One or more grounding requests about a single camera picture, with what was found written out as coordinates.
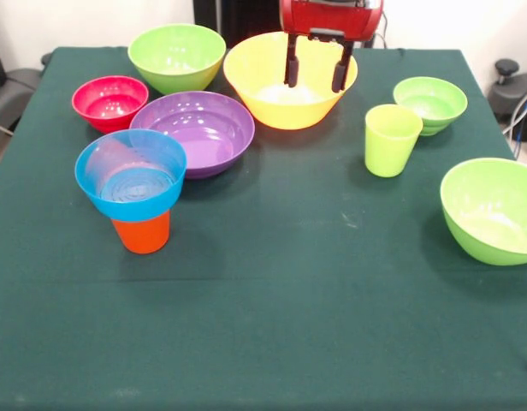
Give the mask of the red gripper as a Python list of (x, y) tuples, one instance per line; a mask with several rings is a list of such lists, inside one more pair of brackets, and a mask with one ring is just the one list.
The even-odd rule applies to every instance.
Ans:
[(287, 37), (287, 59), (284, 83), (295, 87), (299, 60), (296, 56), (297, 37), (338, 39), (340, 60), (335, 65), (332, 91), (344, 91), (354, 42), (370, 40), (382, 18), (383, 1), (290, 1), (279, 2), (282, 30)]

